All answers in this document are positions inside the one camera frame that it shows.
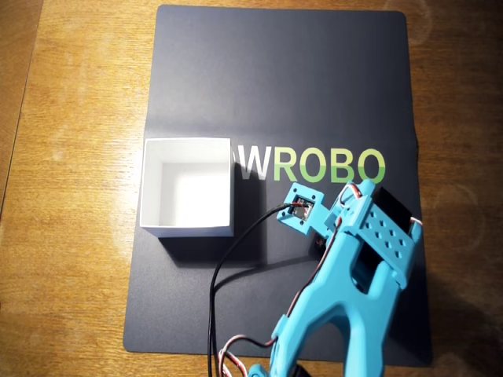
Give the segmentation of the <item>turquoise gripper with servo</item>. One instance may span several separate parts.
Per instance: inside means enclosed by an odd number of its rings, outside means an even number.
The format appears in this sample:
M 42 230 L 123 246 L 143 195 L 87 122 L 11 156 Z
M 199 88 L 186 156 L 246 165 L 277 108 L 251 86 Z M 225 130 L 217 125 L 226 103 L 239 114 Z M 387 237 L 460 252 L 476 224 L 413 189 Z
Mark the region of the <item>turquoise gripper with servo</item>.
M 377 209 L 373 201 L 376 185 L 370 180 L 360 184 L 345 184 L 335 202 L 324 215 L 324 235 L 348 232 L 353 236 L 368 236 L 376 229 Z

